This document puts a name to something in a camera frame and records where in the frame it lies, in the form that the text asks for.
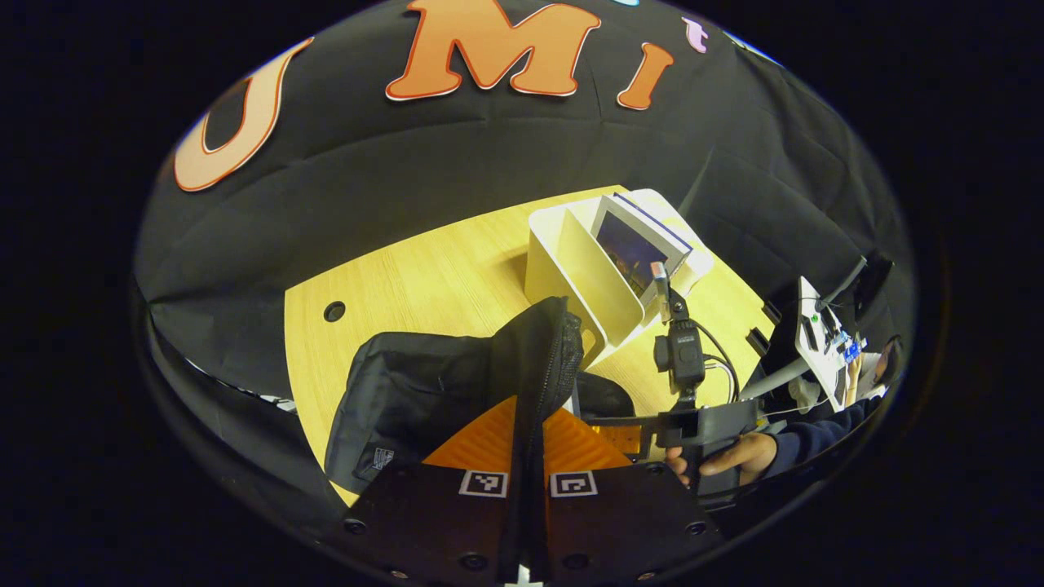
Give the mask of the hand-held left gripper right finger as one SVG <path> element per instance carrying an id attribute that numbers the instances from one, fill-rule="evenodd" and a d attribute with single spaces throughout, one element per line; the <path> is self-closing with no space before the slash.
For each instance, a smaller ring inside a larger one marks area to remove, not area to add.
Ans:
<path id="1" fill-rule="evenodd" d="M 543 423 L 543 442 L 547 584 L 657 582 L 723 546 L 663 463 L 633 463 L 563 408 Z"/>

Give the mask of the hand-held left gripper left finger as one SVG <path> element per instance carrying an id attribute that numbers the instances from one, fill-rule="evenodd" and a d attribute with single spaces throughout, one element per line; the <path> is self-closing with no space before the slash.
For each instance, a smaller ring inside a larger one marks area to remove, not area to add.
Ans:
<path id="1" fill-rule="evenodd" d="M 429 457 L 388 466 L 342 531 L 362 561 L 407 585 L 509 585 L 520 574 L 522 465 L 512 396 Z"/>

